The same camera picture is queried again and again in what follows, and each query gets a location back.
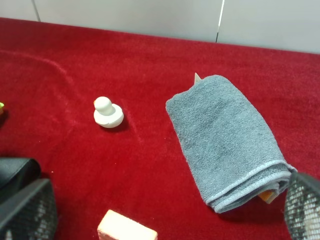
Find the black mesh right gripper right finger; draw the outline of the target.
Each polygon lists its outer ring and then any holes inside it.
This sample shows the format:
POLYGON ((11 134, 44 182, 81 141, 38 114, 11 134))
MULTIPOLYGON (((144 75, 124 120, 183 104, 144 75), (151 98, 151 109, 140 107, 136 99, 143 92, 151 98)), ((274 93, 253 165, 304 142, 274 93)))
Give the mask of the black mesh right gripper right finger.
POLYGON ((306 173, 291 175, 284 220, 293 240, 320 238, 320 181, 306 173))

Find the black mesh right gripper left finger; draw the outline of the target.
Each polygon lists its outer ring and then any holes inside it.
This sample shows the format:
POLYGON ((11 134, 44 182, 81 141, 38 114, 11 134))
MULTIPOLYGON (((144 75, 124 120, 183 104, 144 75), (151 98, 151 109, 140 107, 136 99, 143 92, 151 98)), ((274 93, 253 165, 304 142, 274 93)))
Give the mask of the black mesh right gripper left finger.
POLYGON ((2 240, 52 240, 58 225, 53 186, 37 179, 0 205, 2 240))

